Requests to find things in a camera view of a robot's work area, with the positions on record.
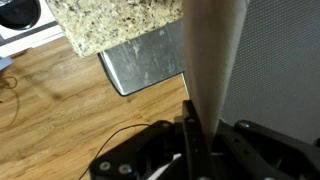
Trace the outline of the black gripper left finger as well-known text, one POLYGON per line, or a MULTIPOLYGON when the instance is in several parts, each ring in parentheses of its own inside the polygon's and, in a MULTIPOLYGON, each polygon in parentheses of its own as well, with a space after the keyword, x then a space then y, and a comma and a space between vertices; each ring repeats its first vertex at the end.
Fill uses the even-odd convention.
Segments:
POLYGON ((176 122, 160 120, 100 155, 89 165, 90 180, 213 180, 211 154, 190 101, 176 122))

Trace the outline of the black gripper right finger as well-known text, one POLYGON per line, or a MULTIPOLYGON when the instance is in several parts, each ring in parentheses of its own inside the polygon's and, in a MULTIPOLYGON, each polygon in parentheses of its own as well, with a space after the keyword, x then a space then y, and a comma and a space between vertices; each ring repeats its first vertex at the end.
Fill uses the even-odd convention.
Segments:
POLYGON ((218 126, 236 180, 320 180, 320 148, 256 123, 218 126))

